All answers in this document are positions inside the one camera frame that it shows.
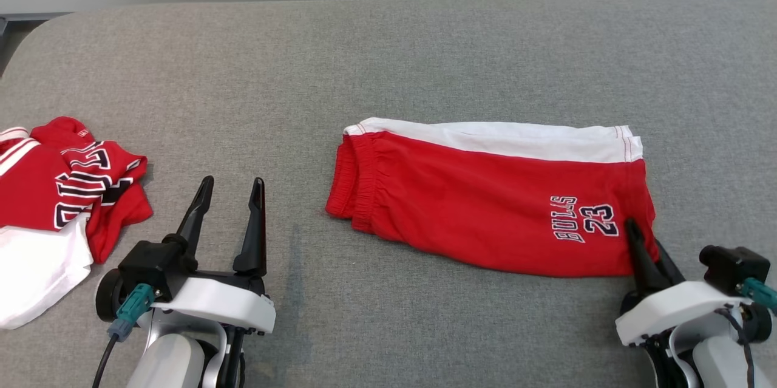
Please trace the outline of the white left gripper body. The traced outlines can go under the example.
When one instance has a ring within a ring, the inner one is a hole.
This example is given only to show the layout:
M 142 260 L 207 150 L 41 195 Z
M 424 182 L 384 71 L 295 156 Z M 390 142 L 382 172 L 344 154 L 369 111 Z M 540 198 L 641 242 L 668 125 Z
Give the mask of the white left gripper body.
M 274 332 L 276 321 L 269 297 L 211 278 L 189 277 L 172 301 L 156 301 L 152 307 L 264 333 Z

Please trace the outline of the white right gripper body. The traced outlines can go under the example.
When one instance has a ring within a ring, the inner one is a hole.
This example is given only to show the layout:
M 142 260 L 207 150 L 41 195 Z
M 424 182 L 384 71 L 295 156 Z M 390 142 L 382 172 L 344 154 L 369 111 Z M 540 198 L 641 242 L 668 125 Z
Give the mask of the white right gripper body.
M 641 345 L 650 336 L 699 319 L 719 308 L 749 302 L 749 298 L 729 296 L 705 281 L 684 281 L 642 299 L 614 324 L 622 345 Z

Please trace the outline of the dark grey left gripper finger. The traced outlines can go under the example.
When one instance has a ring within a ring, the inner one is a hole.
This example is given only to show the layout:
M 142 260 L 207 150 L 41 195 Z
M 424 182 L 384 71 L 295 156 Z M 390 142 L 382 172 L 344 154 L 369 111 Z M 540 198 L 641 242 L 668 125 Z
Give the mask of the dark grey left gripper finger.
M 185 241 L 184 253 L 186 255 L 196 254 L 200 233 L 202 232 L 203 219 L 210 208 L 213 188 L 214 177 L 203 178 L 182 221 L 178 225 L 177 235 Z
M 233 271 L 242 276 L 264 277 L 266 266 L 265 182 L 256 177 L 249 198 L 249 222 L 245 228 L 241 252 L 235 257 Z

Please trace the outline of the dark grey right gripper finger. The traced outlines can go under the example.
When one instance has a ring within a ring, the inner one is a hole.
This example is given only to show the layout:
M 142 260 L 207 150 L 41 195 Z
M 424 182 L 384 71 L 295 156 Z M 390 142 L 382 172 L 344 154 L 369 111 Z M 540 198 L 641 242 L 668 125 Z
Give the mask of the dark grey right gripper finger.
M 668 280 L 646 248 L 646 239 L 635 219 L 625 221 L 625 233 L 635 283 L 634 294 L 653 294 L 668 288 Z
M 678 269 L 677 265 L 674 263 L 669 253 L 666 252 L 666 249 L 664 249 L 659 240 L 655 240 L 655 245 L 659 252 L 656 267 L 661 275 L 668 281 L 668 286 L 672 287 L 686 281 L 685 276 L 680 272 L 680 269 Z

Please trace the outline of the red and white basketball jersey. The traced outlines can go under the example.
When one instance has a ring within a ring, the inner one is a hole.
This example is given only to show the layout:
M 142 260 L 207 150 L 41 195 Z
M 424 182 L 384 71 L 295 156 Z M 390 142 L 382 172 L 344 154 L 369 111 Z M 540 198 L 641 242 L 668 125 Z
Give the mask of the red and white basketball jersey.
M 147 165 L 75 118 L 0 132 L 0 330 L 41 316 L 152 216 Z

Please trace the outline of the red white-striped basketball shorts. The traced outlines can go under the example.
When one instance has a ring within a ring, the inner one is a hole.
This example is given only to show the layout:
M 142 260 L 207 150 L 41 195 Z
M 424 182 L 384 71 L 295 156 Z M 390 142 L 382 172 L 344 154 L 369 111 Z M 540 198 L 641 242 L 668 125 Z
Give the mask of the red white-striped basketball shorts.
M 325 210 L 354 230 L 510 273 L 629 276 L 630 220 L 659 257 L 643 144 L 627 126 L 368 118 L 342 133 Z

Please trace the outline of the grey partition base rail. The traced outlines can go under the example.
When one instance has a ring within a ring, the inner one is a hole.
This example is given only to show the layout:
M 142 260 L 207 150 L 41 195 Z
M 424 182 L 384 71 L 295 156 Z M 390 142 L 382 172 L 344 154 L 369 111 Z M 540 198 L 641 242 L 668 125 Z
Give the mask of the grey partition base rail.
M 0 13 L 0 18 L 8 22 L 46 22 L 53 18 L 68 15 L 69 12 L 53 13 Z

